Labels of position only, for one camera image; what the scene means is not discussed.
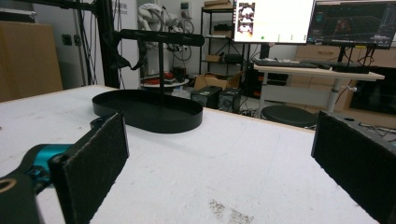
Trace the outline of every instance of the black stool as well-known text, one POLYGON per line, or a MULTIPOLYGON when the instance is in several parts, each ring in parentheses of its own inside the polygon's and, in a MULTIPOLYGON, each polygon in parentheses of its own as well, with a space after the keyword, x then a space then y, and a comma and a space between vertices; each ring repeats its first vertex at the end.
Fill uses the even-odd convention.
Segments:
POLYGON ((317 117, 306 110, 289 105, 269 105, 262 109, 261 116, 278 123, 306 128, 317 124, 317 117))

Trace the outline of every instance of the monitor screen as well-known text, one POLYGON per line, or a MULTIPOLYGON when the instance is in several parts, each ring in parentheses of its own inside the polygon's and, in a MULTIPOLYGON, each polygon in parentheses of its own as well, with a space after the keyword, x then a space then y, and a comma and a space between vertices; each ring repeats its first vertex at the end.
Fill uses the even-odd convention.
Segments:
POLYGON ((233 41, 306 44, 314 0, 234 0, 233 41))
POLYGON ((395 23, 395 0, 317 1, 307 42, 389 49, 395 23))

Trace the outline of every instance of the black tray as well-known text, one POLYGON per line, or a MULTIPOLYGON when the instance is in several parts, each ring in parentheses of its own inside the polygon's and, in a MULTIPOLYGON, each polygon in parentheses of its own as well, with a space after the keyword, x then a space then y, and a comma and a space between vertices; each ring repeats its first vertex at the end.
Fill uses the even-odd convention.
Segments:
POLYGON ((156 92, 108 91, 93 97, 92 103, 98 116, 123 111, 126 124, 153 133, 183 133, 202 123, 200 104, 156 92))

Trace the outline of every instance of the white desk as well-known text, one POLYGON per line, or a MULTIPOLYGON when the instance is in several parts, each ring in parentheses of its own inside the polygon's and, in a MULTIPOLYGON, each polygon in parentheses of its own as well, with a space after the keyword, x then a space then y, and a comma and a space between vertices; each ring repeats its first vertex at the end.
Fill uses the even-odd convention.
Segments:
MULTIPOLYGON (((75 143, 97 118, 92 97, 109 90, 0 104, 0 176, 37 144, 75 143)), ((127 136, 131 156, 94 224, 376 223, 311 158, 311 131, 205 109, 189 132, 127 136)), ((55 189, 37 199, 46 223, 64 223, 55 189)))
POLYGON ((254 65, 254 68, 261 72, 264 72, 259 111, 262 111, 264 101, 270 100, 295 103, 300 105, 315 105, 319 107, 325 107, 327 108, 327 111, 333 112, 342 79, 376 81, 378 79, 385 78, 384 76, 372 72, 370 72, 369 74, 356 74, 334 72, 331 70, 319 68, 290 68, 257 65, 254 65), (305 77, 326 77, 334 79, 334 83, 332 84, 331 91, 312 90, 307 88, 296 88, 290 86, 267 85, 268 73, 279 73, 305 77))

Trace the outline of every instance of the black chair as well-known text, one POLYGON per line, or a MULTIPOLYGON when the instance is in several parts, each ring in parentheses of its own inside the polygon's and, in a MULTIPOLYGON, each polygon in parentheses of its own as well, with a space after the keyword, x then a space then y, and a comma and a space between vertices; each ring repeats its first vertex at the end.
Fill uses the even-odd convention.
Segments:
POLYGON ((269 105, 262 109, 261 119, 288 124, 301 128, 311 128, 317 124, 317 116, 298 107, 289 105, 269 105))

